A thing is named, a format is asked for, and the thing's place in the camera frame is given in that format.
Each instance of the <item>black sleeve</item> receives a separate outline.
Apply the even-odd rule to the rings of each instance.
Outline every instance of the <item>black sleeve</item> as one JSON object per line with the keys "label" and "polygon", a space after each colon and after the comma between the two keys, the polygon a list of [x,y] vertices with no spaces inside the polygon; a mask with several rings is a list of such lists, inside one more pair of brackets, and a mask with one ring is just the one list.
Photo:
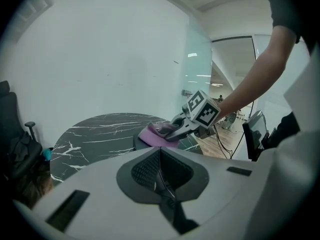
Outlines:
{"label": "black sleeve", "polygon": [[296,34],[296,44],[303,35],[302,21],[293,0],[269,0],[271,7],[272,26],[284,26]]}
{"label": "black sleeve", "polygon": [[297,134],[300,131],[295,115],[291,112],[281,119],[276,131],[268,140],[268,148],[276,148],[285,138]]}

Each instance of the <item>white wall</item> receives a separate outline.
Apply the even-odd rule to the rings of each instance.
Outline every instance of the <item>white wall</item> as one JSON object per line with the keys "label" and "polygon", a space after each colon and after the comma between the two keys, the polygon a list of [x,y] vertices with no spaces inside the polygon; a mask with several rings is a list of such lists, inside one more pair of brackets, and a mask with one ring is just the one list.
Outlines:
{"label": "white wall", "polygon": [[11,56],[15,51],[16,43],[11,39],[3,38],[0,41],[0,76],[2,70],[8,67],[11,62]]}
{"label": "white wall", "polygon": [[189,17],[166,0],[53,0],[22,35],[0,80],[44,147],[101,114],[170,120],[181,109]]}
{"label": "white wall", "polygon": [[201,18],[201,23],[212,40],[272,32],[268,0],[239,0],[225,3],[203,13]]}

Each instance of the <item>marble tabletop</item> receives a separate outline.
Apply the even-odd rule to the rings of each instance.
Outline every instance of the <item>marble tabletop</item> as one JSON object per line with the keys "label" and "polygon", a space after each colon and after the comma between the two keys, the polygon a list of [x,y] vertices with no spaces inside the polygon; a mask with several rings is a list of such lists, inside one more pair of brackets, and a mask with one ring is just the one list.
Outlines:
{"label": "marble tabletop", "polygon": [[[147,114],[113,113],[94,116],[70,127],[52,151],[53,184],[64,182],[87,165],[133,151],[133,135],[149,122],[167,121]],[[180,140],[178,149],[203,154],[192,136]]]}

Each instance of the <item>black chair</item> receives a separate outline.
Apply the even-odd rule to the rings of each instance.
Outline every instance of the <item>black chair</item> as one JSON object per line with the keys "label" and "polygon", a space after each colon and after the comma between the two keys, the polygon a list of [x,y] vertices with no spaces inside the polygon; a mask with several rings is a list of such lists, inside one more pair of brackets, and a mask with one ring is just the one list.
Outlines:
{"label": "black chair", "polygon": [[28,179],[33,181],[36,189],[41,193],[36,185],[36,175],[32,167],[42,159],[42,146],[37,142],[34,131],[34,122],[27,122],[24,124],[29,128],[32,139],[27,145],[28,155],[18,166],[7,162],[12,140],[21,139],[25,131],[22,128],[17,112],[17,95],[10,92],[8,81],[0,82],[0,155],[1,155],[1,169],[3,174],[7,177],[11,186],[14,186],[23,176],[27,175]]}

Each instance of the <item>black and white marker cube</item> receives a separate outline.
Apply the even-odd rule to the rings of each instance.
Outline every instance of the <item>black and white marker cube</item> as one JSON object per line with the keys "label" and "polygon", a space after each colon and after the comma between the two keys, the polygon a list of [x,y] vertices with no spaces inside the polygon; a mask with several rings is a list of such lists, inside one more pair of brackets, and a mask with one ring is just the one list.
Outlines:
{"label": "black and white marker cube", "polygon": [[190,120],[206,129],[212,126],[221,111],[215,101],[202,90],[198,90],[190,97],[187,106],[190,112]]}

